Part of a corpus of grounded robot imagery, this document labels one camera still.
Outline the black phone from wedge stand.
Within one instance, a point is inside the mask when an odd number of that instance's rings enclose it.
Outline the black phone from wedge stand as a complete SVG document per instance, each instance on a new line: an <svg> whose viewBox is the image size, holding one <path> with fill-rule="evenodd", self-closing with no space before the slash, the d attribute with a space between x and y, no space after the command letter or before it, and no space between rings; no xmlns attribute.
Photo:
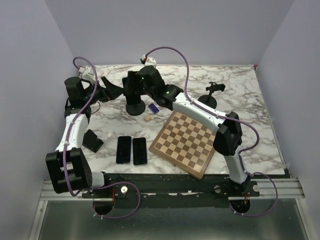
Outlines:
<svg viewBox="0 0 320 240"><path fill-rule="evenodd" d="M131 162L131 145L130 136L119 136L117 140L116 163L129 164Z"/></svg>

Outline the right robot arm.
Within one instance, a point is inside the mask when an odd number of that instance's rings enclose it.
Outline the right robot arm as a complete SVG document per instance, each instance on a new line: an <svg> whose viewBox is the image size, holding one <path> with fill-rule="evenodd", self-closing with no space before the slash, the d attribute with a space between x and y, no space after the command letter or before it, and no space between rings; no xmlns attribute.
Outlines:
<svg viewBox="0 0 320 240"><path fill-rule="evenodd" d="M229 170L230 191L236 196L247 192L250 176L245 172L239 155L243 132L235 112L220 112L187 97L182 88L166 84L152 65L144 66L139 71L128 71L122 78L122 85L129 105L137 104L142 95L147 95L159 106L179 112L211 130L215 135L213 148L224 156Z"/></svg>

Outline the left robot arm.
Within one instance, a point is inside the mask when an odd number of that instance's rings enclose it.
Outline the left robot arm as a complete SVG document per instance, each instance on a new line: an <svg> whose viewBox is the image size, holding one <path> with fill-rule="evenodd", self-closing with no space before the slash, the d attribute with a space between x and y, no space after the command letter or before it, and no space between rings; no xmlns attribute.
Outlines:
<svg viewBox="0 0 320 240"><path fill-rule="evenodd" d="M101 77L104 86L98 82L83 87L84 79L70 77L64 82L68 98L65 104L65 129L62 139L54 152L45 157L46 166L57 194L92 188L101 198L107 197L111 185L105 180L103 172L93 172L82 151L85 146L96 153L103 141L88 129L92 115L91 105L96 102L115 100L123 94L123 88Z"/></svg>

